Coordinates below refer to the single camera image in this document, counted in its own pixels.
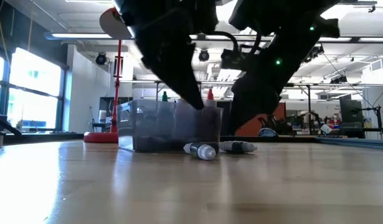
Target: red stand base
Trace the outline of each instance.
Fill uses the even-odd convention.
[[[83,141],[88,143],[118,143],[118,133],[85,133]]]

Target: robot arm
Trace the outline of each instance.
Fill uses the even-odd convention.
[[[191,34],[216,34],[216,4],[223,0],[114,0],[123,22],[151,69],[195,109],[204,104],[197,87],[191,59],[195,44]],[[257,114],[272,114],[279,94],[320,37],[339,37],[337,19],[319,15],[341,0],[238,0],[230,24],[239,30],[249,27],[257,32],[250,53],[225,50],[222,60],[246,72],[232,87],[230,128],[235,132]],[[266,49],[260,39],[275,33]]]

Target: green bottle cap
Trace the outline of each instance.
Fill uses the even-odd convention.
[[[164,94],[162,95],[162,102],[168,102],[168,95],[166,94],[166,91],[164,91]]]

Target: wooden table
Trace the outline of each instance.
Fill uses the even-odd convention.
[[[383,151],[257,144],[215,161],[81,141],[0,149],[1,223],[383,223]]]

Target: monitor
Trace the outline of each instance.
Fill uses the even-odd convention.
[[[363,112],[361,102],[356,100],[340,100],[342,123],[363,123]]]

